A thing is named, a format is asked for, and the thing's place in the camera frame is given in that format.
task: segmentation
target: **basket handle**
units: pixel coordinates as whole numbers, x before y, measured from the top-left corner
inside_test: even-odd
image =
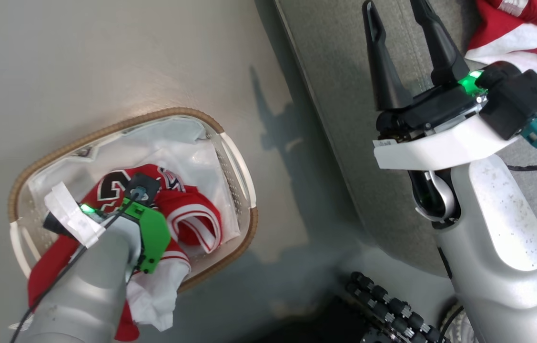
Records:
[[[20,230],[18,229],[18,223],[10,223],[10,241],[12,242],[12,248],[14,249],[14,256],[16,256],[16,261],[22,270],[22,273],[28,279],[29,274],[31,274],[31,267],[27,262],[25,253],[22,251],[22,242],[20,241]]]
[[[253,188],[253,181],[251,180],[251,174],[249,174],[249,169],[245,164],[243,155],[236,147],[235,143],[232,141],[229,135],[225,132],[222,132],[220,136],[223,139],[223,146],[226,151],[226,156],[228,157],[232,168],[236,174],[236,179],[246,195],[249,196],[249,204],[251,208],[255,208],[255,188]]]

